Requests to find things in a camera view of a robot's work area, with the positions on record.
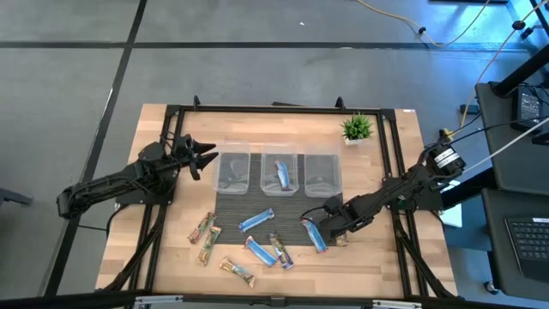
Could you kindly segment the black laptop keyboard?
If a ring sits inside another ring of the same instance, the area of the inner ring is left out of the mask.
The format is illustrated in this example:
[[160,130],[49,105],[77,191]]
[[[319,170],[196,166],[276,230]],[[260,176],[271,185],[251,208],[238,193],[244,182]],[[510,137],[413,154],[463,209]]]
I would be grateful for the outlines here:
[[549,218],[506,218],[505,225],[522,275],[549,283]]

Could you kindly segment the black side desk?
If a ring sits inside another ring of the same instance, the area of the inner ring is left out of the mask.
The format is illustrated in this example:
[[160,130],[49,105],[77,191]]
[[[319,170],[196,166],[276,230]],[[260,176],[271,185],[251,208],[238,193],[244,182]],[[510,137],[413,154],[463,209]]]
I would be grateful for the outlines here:
[[[488,148],[494,153],[521,135],[510,126],[511,99],[495,95],[488,83],[477,84],[475,92]],[[492,157],[492,171],[502,190],[549,196],[549,146],[532,143],[531,136]]]

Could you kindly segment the black power adapter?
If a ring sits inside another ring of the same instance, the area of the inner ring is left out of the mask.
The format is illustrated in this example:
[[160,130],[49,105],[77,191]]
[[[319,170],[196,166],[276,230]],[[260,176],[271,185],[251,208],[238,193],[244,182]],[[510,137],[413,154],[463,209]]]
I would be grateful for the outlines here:
[[520,86],[512,94],[510,127],[527,131],[542,121],[549,111],[549,101],[532,86]]

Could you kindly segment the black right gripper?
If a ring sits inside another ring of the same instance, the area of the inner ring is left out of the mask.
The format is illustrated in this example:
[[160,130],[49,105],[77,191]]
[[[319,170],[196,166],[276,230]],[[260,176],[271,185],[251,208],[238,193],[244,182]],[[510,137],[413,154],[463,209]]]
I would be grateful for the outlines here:
[[324,243],[342,246],[344,245],[344,233],[354,233],[366,225],[366,219],[360,219],[347,210],[341,210],[335,215],[326,213],[326,217],[318,224],[318,230]]

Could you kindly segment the grey chair leg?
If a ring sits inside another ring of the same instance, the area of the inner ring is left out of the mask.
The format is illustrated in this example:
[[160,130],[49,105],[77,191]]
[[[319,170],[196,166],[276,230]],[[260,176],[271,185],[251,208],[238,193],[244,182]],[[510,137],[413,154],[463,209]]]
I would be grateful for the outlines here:
[[33,198],[0,187],[0,206],[7,202],[28,206],[33,202]]

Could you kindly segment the black rail with silver brackets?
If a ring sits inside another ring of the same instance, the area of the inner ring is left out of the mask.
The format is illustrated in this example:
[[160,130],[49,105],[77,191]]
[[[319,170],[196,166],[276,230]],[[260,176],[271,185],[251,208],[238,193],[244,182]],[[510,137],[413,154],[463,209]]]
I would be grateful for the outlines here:
[[411,296],[405,299],[325,298],[284,296],[230,296],[217,294],[153,294],[147,290],[98,291],[86,294],[50,295],[0,300],[0,309],[112,309],[162,303],[229,303],[273,308],[287,306],[360,306],[366,309],[530,309],[468,301],[459,298],[439,299]]

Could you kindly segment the dark grey woven mat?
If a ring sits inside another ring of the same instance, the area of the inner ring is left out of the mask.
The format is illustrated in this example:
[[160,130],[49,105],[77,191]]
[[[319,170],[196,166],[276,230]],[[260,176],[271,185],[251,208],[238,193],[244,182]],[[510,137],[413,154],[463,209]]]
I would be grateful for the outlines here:
[[[306,214],[316,222],[325,217],[319,209],[325,203],[324,197],[308,197],[303,188],[291,196],[268,196],[260,186],[261,158],[255,153],[250,158],[250,183],[244,195],[225,195],[218,193],[214,212],[217,218],[215,226],[221,227],[218,238],[220,244],[242,245],[248,236],[252,236],[261,245],[269,243],[268,234],[277,233],[284,245],[311,246],[312,242],[301,223],[301,215]],[[267,209],[274,211],[274,218],[253,227],[247,233],[241,233],[239,223],[262,213]]]

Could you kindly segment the purple blue granola bar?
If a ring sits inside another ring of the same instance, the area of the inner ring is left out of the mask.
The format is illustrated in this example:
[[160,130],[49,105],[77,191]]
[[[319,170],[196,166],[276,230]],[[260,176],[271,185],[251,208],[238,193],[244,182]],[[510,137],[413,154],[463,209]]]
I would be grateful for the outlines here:
[[277,257],[281,261],[281,266],[284,270],[289,270],[294,266],[294,263],[286,249],[286,247],[283,245],[281,241],[281,237],[275,233],[269,233],[268,234],[268,240],[270,244],[273,246]]

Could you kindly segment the black desk with laptop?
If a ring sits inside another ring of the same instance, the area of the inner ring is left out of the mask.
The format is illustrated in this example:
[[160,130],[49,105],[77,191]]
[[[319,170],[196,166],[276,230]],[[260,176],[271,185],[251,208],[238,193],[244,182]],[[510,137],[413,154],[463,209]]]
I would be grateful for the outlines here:
[[509,296],[549,301],[549,283],[523,276],[510,242],[506,218],[548,217],[549,196],[484,189],[480,193],[491,239],[491,267],[496,287]]

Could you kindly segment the clear plastic bin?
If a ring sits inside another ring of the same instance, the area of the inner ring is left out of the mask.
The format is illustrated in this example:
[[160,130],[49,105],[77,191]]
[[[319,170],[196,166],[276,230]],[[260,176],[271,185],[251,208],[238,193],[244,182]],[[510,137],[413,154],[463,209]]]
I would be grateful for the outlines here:
[[[283,161],[289,173],[290,191],[283,191],[275,168],[277,160]],[[261,154],[260,186],[267,196],[289,197],[299,189],[297,146],[292,143],[265,143]]]
[[219,194],[244,195],[250,184],[250,145],[225,141],[217,147],[214,159],[213,188]]
[[305,195],[332,197],[342,193],[340,150],[328,144],[311,146],[304,154]]

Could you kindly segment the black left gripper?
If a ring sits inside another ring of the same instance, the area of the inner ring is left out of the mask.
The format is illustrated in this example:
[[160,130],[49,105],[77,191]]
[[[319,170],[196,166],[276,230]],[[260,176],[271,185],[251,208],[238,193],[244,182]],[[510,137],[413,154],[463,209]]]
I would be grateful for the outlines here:
[[203,170],[219,155],[218,152],[210,153],[215,147],[214,143],[196,142],[187,134],[175,138],[172,152],[181,167],[188,167],[191,177],[200,180],[198,169]]

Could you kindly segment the black aluminium table frame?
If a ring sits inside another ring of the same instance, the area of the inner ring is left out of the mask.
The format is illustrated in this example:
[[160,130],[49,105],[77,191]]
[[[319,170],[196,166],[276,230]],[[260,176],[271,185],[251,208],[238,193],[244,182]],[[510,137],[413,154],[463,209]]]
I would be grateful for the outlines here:
[[[180,127],[199,142],[246,140],[254,151],[266,142],[292,142],[304,148],[309,142],[340,142],[342,122],[350,111],[335,107],[303,106],[186,106],[182,116],[167,121],[166,105],[142,107],[133,131],[129,158],[134,160],[149,143],[160,138],[163,127]],[[412,110],[368,112],[374,132],[363,148],[344,148],[342,177],[344,197],[377,190],[386,173],[395,173],[397,151],[406,167],[418,158],[424,145],[417,115]],[[284,296],[325,298],[402,299],[401,272],[412,270],[411,258],[400,260],[393,217],[382,210],[368,227],[351,233],[344,247],[316,253],[312,246],[292,245],[290,270],[268,267],[243,245],[216,245],[210,263],[196,263],[200,250],[187,237],[202,217],[213,210],[213,171],[200,180],[188,172],[180,175],[175,197],[167,208],[152,282],[156,294],[217,294],[230,296]],[[250,288],[238,276],[220,268],[230,258],[256,277]]]

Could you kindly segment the green artificial plant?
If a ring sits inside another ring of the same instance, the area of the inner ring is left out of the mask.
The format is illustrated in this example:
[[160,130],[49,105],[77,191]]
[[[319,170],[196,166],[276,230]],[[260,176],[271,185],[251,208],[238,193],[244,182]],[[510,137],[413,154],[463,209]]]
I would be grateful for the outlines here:
[[342,135],[347,140],[366,139],[371,135],[371,121],[361,113],[355,113],[350,119],[344,120],[341,127]]

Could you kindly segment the black diagonal beam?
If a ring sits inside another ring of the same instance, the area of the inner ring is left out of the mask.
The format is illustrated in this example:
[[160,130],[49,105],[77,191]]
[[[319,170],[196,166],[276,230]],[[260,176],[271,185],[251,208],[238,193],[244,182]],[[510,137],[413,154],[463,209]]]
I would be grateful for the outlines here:
[[517,88],[522,82],[525,82],[533,73],[549,63],[549,54],[543,55],[541,52],[532,56],[528,61],[513,71],[509,76],[492,87],[492,92],[497,96],[505,96]]

